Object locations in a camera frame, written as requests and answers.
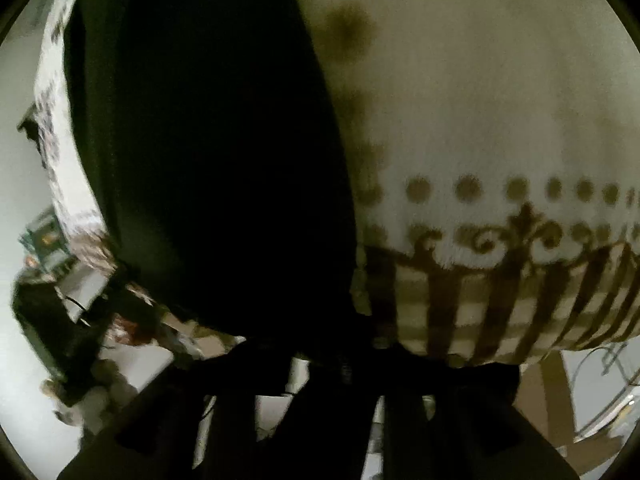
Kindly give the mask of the cardboard box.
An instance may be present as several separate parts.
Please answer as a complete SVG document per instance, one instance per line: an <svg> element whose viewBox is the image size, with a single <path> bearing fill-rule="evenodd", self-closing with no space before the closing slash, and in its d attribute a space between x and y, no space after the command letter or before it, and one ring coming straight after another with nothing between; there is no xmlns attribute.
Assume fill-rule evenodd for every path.
<svg viewBox="0 0 640 480"><path fill-rule="evenodd" d="M578 474L594 471L624 446L622 437L610 437L604 430L576 440L570 380L559 353L524 370L514 405Z"/></svg>

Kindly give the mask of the black grey striped sweater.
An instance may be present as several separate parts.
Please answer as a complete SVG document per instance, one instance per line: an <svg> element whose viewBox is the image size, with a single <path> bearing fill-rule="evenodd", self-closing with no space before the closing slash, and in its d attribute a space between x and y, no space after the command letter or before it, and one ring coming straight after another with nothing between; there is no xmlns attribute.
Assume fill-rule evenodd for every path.
<svg viewBox="0 0 640 480"><path fill-rule="evenodd" d="M297 0L77 0L74 138L116 261L183 321L323 359L356 309L345 144Z"/></svg>

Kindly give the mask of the green metal rack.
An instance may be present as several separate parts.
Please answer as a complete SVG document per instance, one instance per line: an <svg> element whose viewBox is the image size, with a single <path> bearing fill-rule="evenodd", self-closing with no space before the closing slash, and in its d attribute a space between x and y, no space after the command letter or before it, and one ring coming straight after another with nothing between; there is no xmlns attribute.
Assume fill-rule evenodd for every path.
<svg viewBox="0 0 640 480"><path fill-rule="evenodd" d="M53 207L29 222L18 241L25 251L25 266L41 275L60 278L76 262Z"/></svg>

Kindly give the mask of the white floral bed blanket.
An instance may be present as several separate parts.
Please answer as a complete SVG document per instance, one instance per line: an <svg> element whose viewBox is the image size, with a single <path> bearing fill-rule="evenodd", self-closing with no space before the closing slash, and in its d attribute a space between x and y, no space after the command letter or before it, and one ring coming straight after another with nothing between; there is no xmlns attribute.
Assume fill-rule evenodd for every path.
<svg viewBox="0 0 640 480"><path fill-rule="evenodd" d="M44 26L42 158L74 252L130 275L74 138L76 2ZM639 36L608 0L297 2L346 148L358 313L390 295L392 342L473 364L638 336Z"/></svg>

